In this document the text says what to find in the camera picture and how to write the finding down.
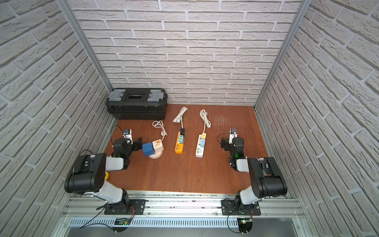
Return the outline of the white power strip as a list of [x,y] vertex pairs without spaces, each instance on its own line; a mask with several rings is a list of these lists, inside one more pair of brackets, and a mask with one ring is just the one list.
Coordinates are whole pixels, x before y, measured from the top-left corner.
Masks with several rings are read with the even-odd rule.
[[206,138],[206,133],[202,133],[198,136],[198,141],[197,141],[196,150],[195,150],[195,156],[197,158],[203,158],[205,138]]

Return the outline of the orange power strip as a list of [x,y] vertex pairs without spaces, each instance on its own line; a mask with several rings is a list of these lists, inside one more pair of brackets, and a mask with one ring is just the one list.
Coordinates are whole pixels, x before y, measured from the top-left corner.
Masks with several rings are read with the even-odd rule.
[[180,144],[178,142],[179,135],[180,135],[180,131],[178,132],[177,139],[176,139],[176,145],[175,145],[175,153],[176,154],[182,154],[183,153],[183,147],[184,147],[184,144]]

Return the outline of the light blue charger plug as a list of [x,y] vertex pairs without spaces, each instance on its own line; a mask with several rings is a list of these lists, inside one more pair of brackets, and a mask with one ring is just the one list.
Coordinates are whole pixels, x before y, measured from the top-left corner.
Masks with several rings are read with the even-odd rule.
[[205,139],[200,139],[199,144],[200,144],[201,148],[204,148],[204,146],[205,146]]

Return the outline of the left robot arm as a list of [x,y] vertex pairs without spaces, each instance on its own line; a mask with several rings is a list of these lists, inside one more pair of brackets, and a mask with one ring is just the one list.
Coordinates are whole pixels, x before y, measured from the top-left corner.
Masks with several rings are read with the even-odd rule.
[[142,138],[137,141],[119,138],[114,141],[116,157],[109,157],[105,153],[78,156],[64,182],[65,191],[78,195],[94,195],[106,201],[112,213],[118,209],[127,212],[131,204],[126,190],[109,183],[106,172],[128,169],[132,152],[139,151],[142,146]]

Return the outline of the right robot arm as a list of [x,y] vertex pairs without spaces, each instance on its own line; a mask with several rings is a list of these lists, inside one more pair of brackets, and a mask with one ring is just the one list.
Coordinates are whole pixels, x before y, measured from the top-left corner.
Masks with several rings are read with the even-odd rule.
[[249,174],[250,186],[237,193],[235,206],[242,208],[264,198],[287,194],[288,187],[275,158],[248,158],[244,155],[244,139],[221,139],[221,148],[230,152],[229,164],[238,172]]

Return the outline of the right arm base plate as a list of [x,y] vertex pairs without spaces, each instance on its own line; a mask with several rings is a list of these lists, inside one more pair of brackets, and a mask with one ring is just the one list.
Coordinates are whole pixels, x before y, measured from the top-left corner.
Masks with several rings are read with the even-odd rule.
[[228,215],[245,215],[245,216],[260,216],[260,206],[258,203],[244,205],[234,199],[221,200],[221,210],[224,216]]

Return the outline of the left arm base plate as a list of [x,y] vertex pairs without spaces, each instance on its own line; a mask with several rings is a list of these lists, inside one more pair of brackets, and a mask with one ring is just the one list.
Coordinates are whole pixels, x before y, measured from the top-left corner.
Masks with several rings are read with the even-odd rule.
[[105,208],[105,215],[143,215],[145,209],[145,199],[130,199],[126,204],[124,201],[108,204]]

